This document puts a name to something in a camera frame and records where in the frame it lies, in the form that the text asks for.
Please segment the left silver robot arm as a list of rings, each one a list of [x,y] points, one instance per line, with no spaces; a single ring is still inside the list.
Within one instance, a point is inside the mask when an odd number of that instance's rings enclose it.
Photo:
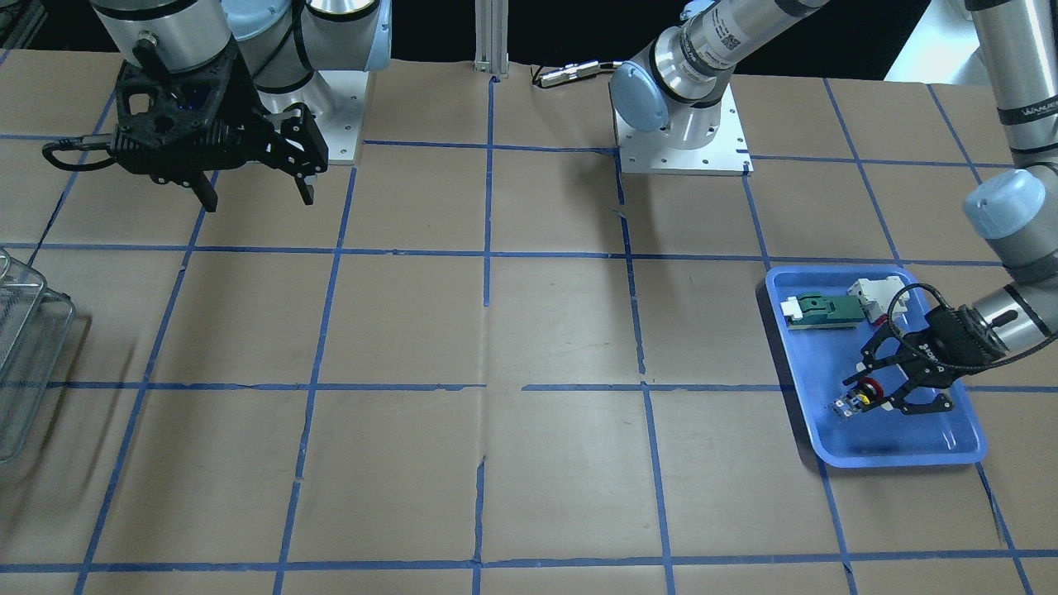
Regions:
[[[794,369],[841,362],[860,346],[795,355],[772,315],[767,270],[902,264],[953,304],[1009,277],[960,204],[998,177],[998,123],[981,87],[737,76],[733,82],[755,172],[748,176],[627,174],[612,183],[608,304],[550,369],[525,380],[651,387],[760,389],[794,384]]]

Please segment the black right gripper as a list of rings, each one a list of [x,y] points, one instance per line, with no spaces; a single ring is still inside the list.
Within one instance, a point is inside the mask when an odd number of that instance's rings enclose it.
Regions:
[[[315,177],[328,169],[328,145],[307,105],[267,114],[238,50],[224,50],[197,70],[152,79],[122,64],[117,124],[110,156],[132,174],[179,181],[207,213],[218,195],[205,170],[261,161],[295,183],[303,204],[315,201]]]

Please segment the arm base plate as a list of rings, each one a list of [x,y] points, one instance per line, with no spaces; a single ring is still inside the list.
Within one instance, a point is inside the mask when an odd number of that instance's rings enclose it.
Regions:
[[[307,84],[306,104],[327,143],[331,164],[355,164],[370,82],[368,72],[324,70]]]
[[[748,176],[755,170],[733,95],[726,87],[717,105],[691,114],[685,109],[665,129],[636,131],[618,112],[613,128],[621,169],[631,174]]]

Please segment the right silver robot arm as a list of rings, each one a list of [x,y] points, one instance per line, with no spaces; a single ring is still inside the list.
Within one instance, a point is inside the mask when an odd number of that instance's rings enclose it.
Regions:
[[[385,1],[336,21],[322,19],[305,1],[148,1],[142,5],[95,1],[92,7],[126,61],[118,78],[120,105],[133,94],[132,76],[150,95],[147,121],[163,118],[188,133],[208,127],[224,140],[191,146],[174,136],[156,140],[156,182],[180,181],[182,172],[231,169],[264,158],[264,141],[249,140],[249,121],[277,138],[287,106],[307,104],[305,118],[288,114],[288,136],[305,136],[308,118],[336,124],[340,98],[322,80],[315,46],[336,57],[339,72],[367,76],[373,41],[387,42]],[[643,354],[640,298],[660,293],[646,274],[662,264],[794,264],[836,269],[871,278],[896,270],[892,245],[856,255],[824,232],[847,232],[847,241],[887,240],[876,214],[857,218],[836,203],[836,174],[869,167],[925,169],[923,159],[865,159],[810,155],[799,146],[765,155],[759,180],[779,167],[803,169],[800,181],[777,181],[777,195],[801,199],[815,229],[794,226],[821,254],[665,251],[647,223],[651,190],[661,206],[692,208],[695,232],[729,230],[733,240],[764,239],[752,195],[751,158],[734,150],[730,178],[710,181],[665,170],[638,174],[642,157],[627,143],[601,83],[574,91],[546,91],[529,83],[525,65],[510,79],[476,76],[449,89],[445,65],[401,64],[385,76],[370,108],[373,123],[386,114],[424,118],[427,124],[471,127],[471,139],[428,140],[419,131],[401,140],[383,124],[368,138],[366,161],[341,167],[336,239],[306,247],[314,262],[330,260],[328,294],[318,295],[320,344],[303,383],[285,379],[249,384],[161,381],[156,369],[136,389],[133,421],[166,400],[193,397],[276,396],[300,393],[317,405],[325,396],[427,396],[464,403],[517,391],[517,372],[533,375],[558,363],[572,376],[541,387],[570,395],[601,389],[657,387],[660,361]]]

